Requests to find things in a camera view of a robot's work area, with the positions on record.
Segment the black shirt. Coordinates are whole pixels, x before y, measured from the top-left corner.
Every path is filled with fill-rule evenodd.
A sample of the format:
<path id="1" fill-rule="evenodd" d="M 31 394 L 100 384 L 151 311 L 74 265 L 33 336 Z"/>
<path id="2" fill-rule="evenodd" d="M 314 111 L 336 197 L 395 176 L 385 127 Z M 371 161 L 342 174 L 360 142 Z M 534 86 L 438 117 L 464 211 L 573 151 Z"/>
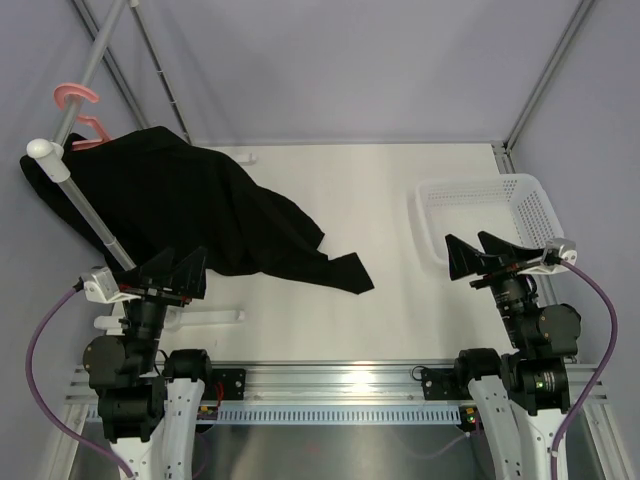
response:
<path id="1" fill-rule="evenodd" d="M 64 149 L 72 180 L 138 265 L 167 248 L 180 262 L 204 247 L 207 269 L 224 276 L 263 273 L 353 294 L 374 287 L 357 254 L 321 252 L 316 222 L 220 151 L 165 127 Z"/>

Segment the silver white garment rack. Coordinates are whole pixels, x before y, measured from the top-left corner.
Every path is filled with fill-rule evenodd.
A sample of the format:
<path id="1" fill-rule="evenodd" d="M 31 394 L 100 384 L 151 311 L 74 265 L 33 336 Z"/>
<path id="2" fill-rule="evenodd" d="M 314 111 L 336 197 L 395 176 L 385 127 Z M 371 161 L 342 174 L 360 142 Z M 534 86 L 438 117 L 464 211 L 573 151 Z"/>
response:
<path id="1" fill-rule="evenodd" d="M 158 49 L 154 45 L 150 30 L 148 29 L 143 13 L 142 7 L 138 1 L 128 1 L 129 5 L 126 8 L 131 10 L 134 22 L 138 28 L 138 31 L 144 41 L 146 49 L 151 57 L 156 74 L 161 82 L 164 92 L 167 96 L 170 108 L 176 118 L 176 122 L 179 125 L 180 131 L 184 138 L 191 142 L 192 138 L 187 127 L 185 117 L 181 111 L 179 102 L 171 86 L 169 76 L 164 69 L 159 57 Z M 100 40 L 92 43 L 87 63 L 82 74 L 81 80 L 76 83 L 90 88 L 91 83 L 98 71 L 101 64 L 101 57 L 103 53 L 104 45 Z M 66 101 L 62 111 L 60 123 L 56 128 L 53 138 L 51 140 L 36 138 L 31 140 L 26 147 L 27 154 L 35 160 L 41 170 L 47 175 L 47 177 L 56 184 L 59 189 L 69 199 L 74 208 L 79 212 L 88 225 L 94 231 L 102 244 L 108 249 L 108 251 L 115 256 L 115 259 L 124 267 L 133 268 L 134 262 L 125 251 L 123 246 L 117 240 L 116 236 L 109 230 L 105 222 L 100 218 L 96 210 L 91 206 L 85 195 L 81 192 L 80 188 L 72 180 L 69 169 L 64 166 L 62 157 L 64 154 L 63 144 L 66 142 L 74 125 L 78 122 L 75 121 L 77 114 L 81 113 L 81 108 L 84 102 L 87 100 L 72 100 Z"/>

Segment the pink plastic hanger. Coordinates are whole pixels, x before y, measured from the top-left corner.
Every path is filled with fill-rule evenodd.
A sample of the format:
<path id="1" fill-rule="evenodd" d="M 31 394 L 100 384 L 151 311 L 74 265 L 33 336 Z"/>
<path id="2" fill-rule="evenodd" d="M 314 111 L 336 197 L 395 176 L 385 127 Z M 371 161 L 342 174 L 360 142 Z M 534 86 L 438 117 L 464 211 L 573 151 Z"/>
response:
<path id="1" fill-rule="evenodd" d="M 56 105 L 63 109 L 67 100 L 87 100 L 90 103 L 98 103 L 100 96 L 91 90 L 89 87 L 76 84 L 76 83 L 62 83 L 58 85 L 53 92 L 53 97 Z M 88 150 L 96 146 L 105 144 L 111 140 L 111 136 L 106 131 L 101 121 L 90 115 L 77 114 L 75 121 L 85 126 L 91 127 L 98 135 L 95 139 L 77 140 L 72 142 L 72 150 Z"/>

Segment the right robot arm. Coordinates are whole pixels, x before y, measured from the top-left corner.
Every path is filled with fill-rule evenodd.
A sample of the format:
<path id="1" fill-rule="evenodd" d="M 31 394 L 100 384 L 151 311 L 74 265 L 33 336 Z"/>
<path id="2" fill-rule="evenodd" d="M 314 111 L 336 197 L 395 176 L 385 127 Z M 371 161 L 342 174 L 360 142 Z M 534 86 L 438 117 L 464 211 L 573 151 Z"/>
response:
<path id="1" fill-rule="evenodd" d="M 565 360 L 578 352 L 581 316 L 568 304 L 539 306 L 534 278 L 574 266 L 576 246 L 556 238 L 529 249 L 485 231 L 478 238 L 480 249 L 446 235 L 449 276 L 453 281 L 473 276 L 472 288 L 488 288 L 493 295 L 514 351 L 484 355 L 500 365 L 523 439 L 526 471 L 542 479 L 567 478 L 564 435 L 571 403 Z"/>

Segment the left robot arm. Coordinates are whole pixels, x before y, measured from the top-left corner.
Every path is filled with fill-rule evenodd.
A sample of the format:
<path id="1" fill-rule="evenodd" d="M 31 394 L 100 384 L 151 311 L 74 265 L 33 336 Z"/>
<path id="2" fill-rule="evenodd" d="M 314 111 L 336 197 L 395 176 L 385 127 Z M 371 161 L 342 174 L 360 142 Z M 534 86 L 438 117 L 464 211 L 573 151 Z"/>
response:
<path id="1" fill-rule="evenodd" d="M 206 292 L 204 247 L 182 261 L 167 248 L 129 271 L 95 269 L 82 275 L 86 298 L 122 303 L 122 329 L 94 338 L 82 363 L 98 396 L 110 454 L 124 479 L 190 479 L 197 414 L 215 385 L 208 353 L 175 350 L 155 370 L 161 334 L 172 307 Z"/>

